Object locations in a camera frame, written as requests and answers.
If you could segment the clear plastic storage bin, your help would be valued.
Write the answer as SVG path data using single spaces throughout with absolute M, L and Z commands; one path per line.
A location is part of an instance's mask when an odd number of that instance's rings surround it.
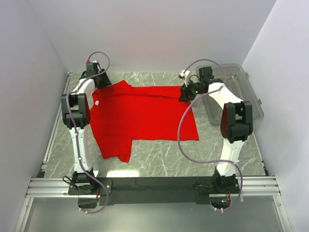
M 238 64 L 223 64 L 222 67 L 227 73 L 228 79 L 226 87 L 238 98 L 244 101 L 250 101 L 253 106 L 254 122 L 261 120 L 264 117 L 264 112 L 261 107 L 261 102 L 257 98 L 250 82 L 248 74 Z M 222 117 L 222 108 L 210 96 L 203 98 L 203 103 L 209 122 L 213 126 L 219 126 Z

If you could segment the red t shirt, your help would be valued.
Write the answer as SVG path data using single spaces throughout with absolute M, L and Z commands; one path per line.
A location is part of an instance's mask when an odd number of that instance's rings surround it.
M 91 130 L 104 159 L 129 162 L 134 140 L 199 140 L 189 104 L 179 102 L 178 86 L 133 87 L 120 81 L 96 89 Z

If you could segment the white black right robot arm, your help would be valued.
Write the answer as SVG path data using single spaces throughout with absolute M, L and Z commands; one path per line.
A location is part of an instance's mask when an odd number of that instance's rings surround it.
M 179 78 L 184 80 L 179 101 L 192 105 L 197 95 L 205 95 L 214 99 L 222 109 L 220 132 L 224 143 L 210 188 L 216 192 L 227 192 L 238 186 L 237 162 L 241 148 L 253 132 L 253 106 L 250 101 L 243 101 L 234 95 L 223 80 L 214 78 L 211 67 L 202 68 L 196 83 L 189 73 L 183 70 L 179 74 Z

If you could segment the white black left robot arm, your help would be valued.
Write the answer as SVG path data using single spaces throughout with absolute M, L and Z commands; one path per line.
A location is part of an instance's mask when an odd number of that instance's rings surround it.
M 82 73 L 77 86 L 61 96 L 63 124 L 68 128 L 73 145 L 74 171 L 67 177 L 70 191 L 78 194 L 99 194 L 101 189 L 108 189 L 96 179 L 88 148 L 88 129 L 91 115 L 88 97 L 94 90 L 110 86 L 106 70 L 97 61 L 87 61 L 86 70 Z

